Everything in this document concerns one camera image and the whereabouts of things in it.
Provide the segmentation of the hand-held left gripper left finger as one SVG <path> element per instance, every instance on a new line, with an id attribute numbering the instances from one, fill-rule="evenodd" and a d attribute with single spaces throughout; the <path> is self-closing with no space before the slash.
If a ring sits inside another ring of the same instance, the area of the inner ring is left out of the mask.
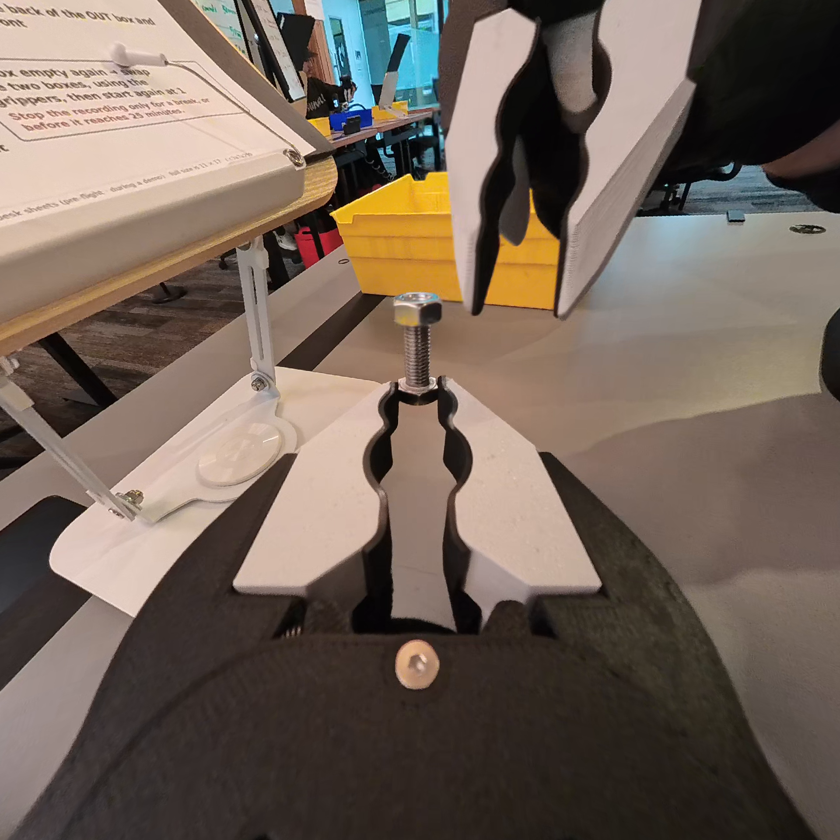
<path id="1" fill-rule="evenodd" d="M 354 624 L 384 624 L 393 602 L 382 479 L 400 397 L 379 385 L 297 453 L 245 560 L 237 592 L 332 602 Z"/>

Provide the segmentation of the silver hex bolt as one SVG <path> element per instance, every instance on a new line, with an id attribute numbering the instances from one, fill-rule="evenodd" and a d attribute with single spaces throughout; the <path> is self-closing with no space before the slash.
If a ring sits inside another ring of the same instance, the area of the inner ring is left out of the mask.
<path id="1" fill-rule="evenodd" d="M 403 378 L 411 385 L 425 385 L 432 377 L 431 329 L 442 319 L 443 303 L 433 292 L 406 292 L 394 297 L 393 314 L 403 330 Z"/>

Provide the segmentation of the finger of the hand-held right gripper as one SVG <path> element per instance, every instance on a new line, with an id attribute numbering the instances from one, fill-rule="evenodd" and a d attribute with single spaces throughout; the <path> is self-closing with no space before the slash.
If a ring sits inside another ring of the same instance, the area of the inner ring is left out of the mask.
<path id="1" fill-rule="evenodd" d="M 555 314 L 567 319 L 601 275 L 686 121 L 700 1 L 605 2 L 595 46 L 609 86 L 584 133 L 585 177 L 563 221 Z"/>
<path id="2" fill-rule="evenodd" d="M 472 28 L 446 150 L 455 264 L 464 305 L 487 300 L 501 238 L 520 245 L 530 215 L 526 153 L 518 128 L 532 101 L 527 79 L 539 24 L 513 8 Z"/>

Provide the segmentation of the printed instruction sheet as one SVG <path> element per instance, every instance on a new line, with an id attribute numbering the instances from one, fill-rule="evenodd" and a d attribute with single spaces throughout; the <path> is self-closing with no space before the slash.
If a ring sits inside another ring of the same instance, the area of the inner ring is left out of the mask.
<path id="1" fill-rule="evenodd" d="M 207 84 L 121 68 L 114 43 L 213 79 L 305 156 L 321 142 L 194 2 L 2 2 L 2 226 L 283 151 Z"/>

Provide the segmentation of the clear sign holder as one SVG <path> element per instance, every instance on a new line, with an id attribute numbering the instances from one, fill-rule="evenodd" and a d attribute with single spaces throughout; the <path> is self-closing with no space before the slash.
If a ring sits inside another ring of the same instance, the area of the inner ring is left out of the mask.
<path id="1" fill-rule="evenodd" d="M 383 83 L 381 85 L 381 92 L 377 99 L 378 106 L 386 106 L 394 102 L 398 82 L 398 71 L 410 38 L 410 35 L 404 33 L 397 34 L 395 38 L 395 44 L 392 48 L 392 53 L 387 64 Z"/>

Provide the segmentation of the long wooden table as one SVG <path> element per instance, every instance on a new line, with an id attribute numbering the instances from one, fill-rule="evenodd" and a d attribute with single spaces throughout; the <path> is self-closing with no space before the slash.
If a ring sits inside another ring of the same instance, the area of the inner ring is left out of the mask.
<path id="1" fill-rule="evenodd" d="M 327 150 L 311 152 L 305 156 L 307 163 L 315 163 L 331 155 L 336 159 L 336 165 L 342 166 L 365 158 L 365 144 L 373 140 L 377 148 L 388 148 L 409 140 L 417 135 L 419 128 L 428 120 L 437 127 L 440 108 L 418 108 L 410 110 L 405 119 L 394 119 L 387 122 L 377 122 L 359 133 L 344 135 L 334 133 L 331 140 L 326 140 Z"/>

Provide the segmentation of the white tethered pin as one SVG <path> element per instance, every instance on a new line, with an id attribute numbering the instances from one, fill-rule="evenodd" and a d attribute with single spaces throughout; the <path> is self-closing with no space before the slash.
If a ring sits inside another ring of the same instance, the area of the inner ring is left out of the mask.
<path id="1" fill-rule="evenodd" d="M 249 111 L 243 104 L 241 104 L 238 100 L 234 99 L 231 95 L 229 95 L 225 89 L 219 87 L 213 79 L 202 75 L 202 73 L 198 72 L 197 70 L 193 69 L 192 67 L 188 66 L 183 62 L 169 60 L 162 53 L 153 53 L 144 50 L 129 49 L 123 43 L 114 43 L 110 48 L 109 57 L 115 65 L 125 69 L 132 67 L 170 67 L 179 70 L 184 70 L 185 72 L 194 76 L 199 81 L 207 84 L 211 89 L 213 89 L 216 92 L 216 94 L 221 96 L 229 104 L 236 106 L 236 108 L 239 111 L 249 116 L 262 129 L 267 130 L 270 134 L 277 137 L 283 145 L 283 150 L 286 147 L 294 147 L 299 151 L 299 148 L 293 142 L 288 140 L 281 133 L 272 128 L 272 126 L 268 125 L 262 119 L 257 117 L 254 113 L 252 113 L 252 111 Z"/>

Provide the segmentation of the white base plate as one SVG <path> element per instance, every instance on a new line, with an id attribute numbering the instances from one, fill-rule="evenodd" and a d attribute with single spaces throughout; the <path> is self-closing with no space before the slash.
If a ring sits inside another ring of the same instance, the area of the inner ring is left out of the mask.
<path id="1" fill-rule="evenodd" d="M 130 472 L 113 481 L 114 496 L 138 490 L 142 502 L 128 520 L 99 501 L 58 537 L 49 567 L 59 577 L 121 612 L 136 616 L 173 563 L 232 502 L 255 482 L 209 486 L 198 475 L 200 458 L 236 430 L 273 423 L 276 459 L 299 450 L 356 403 L 372 381 L 276 367 L 279 394 L 255 392 L 241 377 Z"/>

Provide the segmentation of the red bag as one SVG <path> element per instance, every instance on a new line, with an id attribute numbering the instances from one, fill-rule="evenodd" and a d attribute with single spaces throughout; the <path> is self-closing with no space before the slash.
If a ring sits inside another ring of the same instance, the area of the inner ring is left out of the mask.
<path id="1" fill-rule="evenodd" d="M 329 255 L 343 245 L 340 231 L 333 227 L 330 230 L 318 232 L 315 235 L 308 226 L 301 226 L 294 234 L 298 253 L 306 269 L 312 267 L 323 256 Z"/>

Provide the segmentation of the small easel whiteboard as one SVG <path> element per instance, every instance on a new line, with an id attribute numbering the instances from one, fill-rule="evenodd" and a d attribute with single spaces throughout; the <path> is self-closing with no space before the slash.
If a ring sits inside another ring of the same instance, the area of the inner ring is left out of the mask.
<path id="1" fill-rule="evenodd" d="M 292 104 L 305 103 L 306 91 L 269 1 L 240 1 L 249 53 L 272 84 Z"/>

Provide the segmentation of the whiteboard with green writing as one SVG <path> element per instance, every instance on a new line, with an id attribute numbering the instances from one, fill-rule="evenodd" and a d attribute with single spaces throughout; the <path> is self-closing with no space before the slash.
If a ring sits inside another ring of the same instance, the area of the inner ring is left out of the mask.
<path id="1" fill-rule="evenodd" d="M 246 37 L 240 22 L 236 1 L 195 1 L 207 19 L 225 36 L 236 50 L 250 60 Z"/>

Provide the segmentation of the white slotted support bracket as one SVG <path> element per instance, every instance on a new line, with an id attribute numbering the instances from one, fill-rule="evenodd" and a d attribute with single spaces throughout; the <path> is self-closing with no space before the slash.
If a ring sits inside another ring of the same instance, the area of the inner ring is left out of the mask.
<path id="1" fill-rule="evenodd" d="M 245 318 L 250 347 L 250 366 L 272 380 L 269 390 L 259 392 L 278 397 L 274 353 L 268 311 L 269 255 L 259 235 L 236 248 L 238 275 L 245 304 Z"/>

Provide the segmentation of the clear acrylic foot plate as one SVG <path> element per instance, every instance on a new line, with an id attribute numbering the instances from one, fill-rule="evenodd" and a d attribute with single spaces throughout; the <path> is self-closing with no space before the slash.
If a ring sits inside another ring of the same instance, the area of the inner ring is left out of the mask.
<path id="1" fill-rule="evenodd" d="M 152 468 L 151 481 L 126 489 L 143 492 L 138 518 L 145 522 L 160 522 L 193 503 L 234 501 L 281 456 L 298 448 L 297 429 L 280 416 L 280 395 L 253 394 L 183 433 L 159 451 L 162 460 Z"/>

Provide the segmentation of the yellow plastic bin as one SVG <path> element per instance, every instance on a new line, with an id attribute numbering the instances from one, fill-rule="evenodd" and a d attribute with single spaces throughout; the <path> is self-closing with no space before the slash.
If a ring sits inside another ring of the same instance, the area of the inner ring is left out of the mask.
<path id="1" fill-rule="evenodd" d="M 462 301 L 450 219 L 448 175 L 405 175 L 332 213 L 363 293 L 432 291 Z M 519 246 L 500 240 L 486 303 L 552 310 L 560 242 L 534 206 Z"/>

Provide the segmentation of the clear acrylic support leg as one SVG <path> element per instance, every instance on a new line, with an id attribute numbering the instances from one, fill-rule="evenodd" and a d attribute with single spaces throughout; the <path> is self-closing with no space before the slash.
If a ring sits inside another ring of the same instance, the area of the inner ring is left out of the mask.
<path id="1" fill-rule="evenodd" d="M 91 499 L 120 519 L 133 521 L 140 515 L 115 497 L 115 492 L 72 451 L 56 430 L 36 411 L 28 394 L 12 380 L 18 367 L 15 357 L 1 357 L 1 405 L 12 420 L 32 437 L 79 484 Z"/>

